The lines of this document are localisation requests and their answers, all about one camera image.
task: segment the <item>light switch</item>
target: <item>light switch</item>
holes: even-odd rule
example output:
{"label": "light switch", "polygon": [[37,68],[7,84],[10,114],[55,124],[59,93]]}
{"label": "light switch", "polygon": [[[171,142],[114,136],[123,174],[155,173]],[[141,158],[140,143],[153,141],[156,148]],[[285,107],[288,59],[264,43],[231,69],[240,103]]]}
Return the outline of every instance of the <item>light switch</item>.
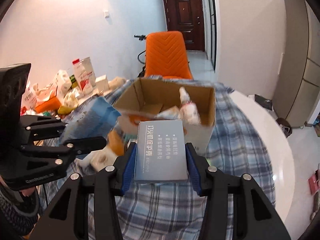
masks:
{"label": "light switch", "polygon": [[105,17],[105,18],[110,17],[109,11],[103,11],[103,13],[104,13],[104,17]]}

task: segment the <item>plastic bag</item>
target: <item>plastic bag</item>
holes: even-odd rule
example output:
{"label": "plastic bag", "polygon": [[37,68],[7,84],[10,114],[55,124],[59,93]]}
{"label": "plastic bag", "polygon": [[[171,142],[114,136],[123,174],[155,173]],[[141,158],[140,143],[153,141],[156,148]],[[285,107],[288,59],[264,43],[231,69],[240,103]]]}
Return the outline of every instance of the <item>plastic bag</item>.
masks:
{"label": "plastic bag", "polygon": [[63,144],[64,141],[69,139],[96,136],[106,138],[116,125],[117,118],[120,115],[104,97],[96,97],[84,106],[80,114],[71,119],[62,133],[59,143]]}
{"label": "plastic bag", "polygon": [[63,104],[64,94],[55,84],[47,85],[38,91],[36,112],[57,110]]}
{"label": "plastic bag", "polygon": [[180,109],[177,108],[177,106],[173,106],[163,112],[160,112],[156,117],[169,120],[181,119]]}
{"label": "plastic bag", "polygon": [[58,109],[58,114],[67,115],[70,114],[78,106],[78,99],[76,98],[75,91],[69,91],[64,97],[62,106]]}
{"label": "plastic bag", "polygon": [[37,95],[29,81],[26,90],[22,95],[21,107],[25,107],[27,110],[33,109],[36,107],[36,103]]}

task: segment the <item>clutter of packages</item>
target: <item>clutter of packages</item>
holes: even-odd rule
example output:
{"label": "clutter of packages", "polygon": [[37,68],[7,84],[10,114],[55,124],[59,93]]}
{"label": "clutter of packages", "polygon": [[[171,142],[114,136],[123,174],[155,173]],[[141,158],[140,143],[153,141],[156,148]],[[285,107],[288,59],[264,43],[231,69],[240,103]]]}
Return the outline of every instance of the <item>clutter of packages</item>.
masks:
{"label": "clutter of packages", "polygon": [[125,79],[116,77],[108,82],[106,75],[96,78],[90,58],[73,62],[74,75],[59,70],[52,83],[44,88],[27,83],[22,96],[21,115],[67,115],[93,95],[103,95],[123,85]]}

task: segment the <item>glass sliding door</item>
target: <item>glass sliding door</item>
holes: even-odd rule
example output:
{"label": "glass sliding door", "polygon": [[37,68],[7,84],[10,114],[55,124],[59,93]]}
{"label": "glass sliding door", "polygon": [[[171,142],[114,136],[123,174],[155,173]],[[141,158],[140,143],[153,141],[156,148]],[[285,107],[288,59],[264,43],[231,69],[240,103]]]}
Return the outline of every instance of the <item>glass sliding door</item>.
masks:
{"label": "glass sliding door", "polygon": [[217,58],[217,25],[216,25],[216,6],[214,0],[209,0],[210,24],[211,24],[211,62],[214,71],[216,70]]}

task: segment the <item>white wall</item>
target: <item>white wall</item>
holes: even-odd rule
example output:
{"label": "white wall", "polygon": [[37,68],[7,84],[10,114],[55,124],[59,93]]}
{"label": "white wall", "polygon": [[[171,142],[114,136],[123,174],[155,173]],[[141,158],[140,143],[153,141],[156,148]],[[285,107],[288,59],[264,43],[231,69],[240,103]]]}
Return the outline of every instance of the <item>white wall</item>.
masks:
{"label": "white wall", "polygon": [[272,98],[285,49],[284,0],[216,0],[218,81]]}
{"label": "white wall", "polygon": [[211,58],[211,22],[210,22],[210,5],[209,0],[202,0],[203,12],[204,12],[204,43],[205,43],[205,52],[207,53],[208,59]]}
{"label": "white wall", "polygon": [[145,50],[133,35],[164,30],[163,0],[15,0],[0,23],[0,66],[31,62],[29,79],[44,86],[90,56],[96,76],[133,78]]}

